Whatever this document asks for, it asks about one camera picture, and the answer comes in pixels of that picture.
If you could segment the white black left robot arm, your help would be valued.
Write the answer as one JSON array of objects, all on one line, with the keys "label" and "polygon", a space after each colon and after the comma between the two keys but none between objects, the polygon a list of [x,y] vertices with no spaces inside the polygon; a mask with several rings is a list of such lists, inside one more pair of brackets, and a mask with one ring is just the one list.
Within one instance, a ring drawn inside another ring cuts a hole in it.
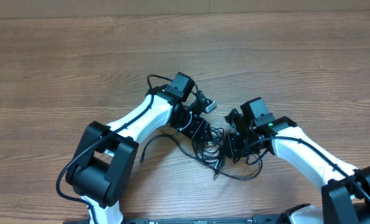
[{"label": "white black left robot arm", "polygon": [[178,72],[161,86],[150,86],[144,101],[123,118],[90,123],[73,159],[56,182],[59,196],[84,203],[88,223],[122,223],[119,200],[129,182],[139,144],[166,124],[191,140],[212,139],[201,113],[211,113],[208,99],[189,76]]}]

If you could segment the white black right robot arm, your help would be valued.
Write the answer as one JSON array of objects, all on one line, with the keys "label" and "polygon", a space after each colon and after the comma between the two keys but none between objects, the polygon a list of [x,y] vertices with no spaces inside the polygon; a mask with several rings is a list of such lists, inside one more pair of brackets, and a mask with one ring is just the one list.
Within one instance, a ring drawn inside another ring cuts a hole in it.
[{"label": "white black right robot arm", "polygon": [[295,121],[275,118],[258,97],[232,109],[234,129],[224,151],[238,161],[271,153],[295,167],[321,194],[321,207],[303,203],[275,217],[275,223],[370,223],[370,166],[359,169],[310,139]]}]

